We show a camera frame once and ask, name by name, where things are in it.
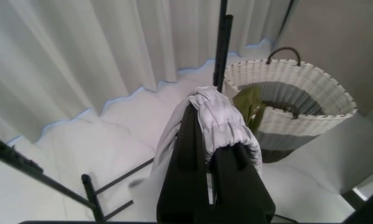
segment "woven basket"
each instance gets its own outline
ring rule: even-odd
[[[293,51],[296,60],[272,60],[281,50]],[[257,140],[264,162],[276,162],[352,117],[357,109],[348,92],[322,69],[302,62],[292,47],[272,52],[267,60],[239,62],[226,68],[223,94],[232,99],[249,85],[261,88],[261,100],[285,102],[300,110],[298,119],[284,110],[266,107]]]

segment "curtain fold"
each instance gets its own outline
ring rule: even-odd
[[[230,0],[230,52],[276,41],[290,1]],[[0,139],[42,128],[138,88],[176,82],[215,57],[219,0],[0,0]]]

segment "laundry basket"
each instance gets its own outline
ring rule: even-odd
[[[281,50],[293,51],[297,61],[272,59]],[[256,138],[266,163],[283,159],[357,111],[353,98],[332,76],[302,62],[292,47],[279,48],[266,60],[226,67],[222,92],[229,99],[250,85],[260,87],[261,100],[290,103],[300,110],[294,119],[290,112],[265,108]]]

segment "white floor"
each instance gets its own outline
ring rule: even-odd
[[[250,51],[250,57],[229,56],[228,63],[266,58],[269,54],[268,46]],[[99,188],[154,156],[162,130],[177,103],[195,87],[211,85],[213,64],[208,61],[198,70],[181,71],[179,82],[161,83],[158,93],[141,90],[117,100],[101,117],[87,111],[52,128],[35,144],[21,139],[16,143],[17,149],[43,166],[47,175],[85,195],[81,174],[92,176]],[[279,215],[299,222],[341,222],[353,212],[336,190],[290,161],[264,166],[264,184]],[[104,213],[130,200],[127,184],[148,176],[149,171],[150,167],[146,167],[100,195]],[[0,223],[92,219],[87,208],[0,164]],[[131,206],[111,220],[138,221],[139,214]]]

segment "green garment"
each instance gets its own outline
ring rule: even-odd
[[[265,104],[260,100],[261,89],[258,86],[250,86],[241,90],[232,100],[234,106],[241,112],[246,126],[257,134],[264,115]]]

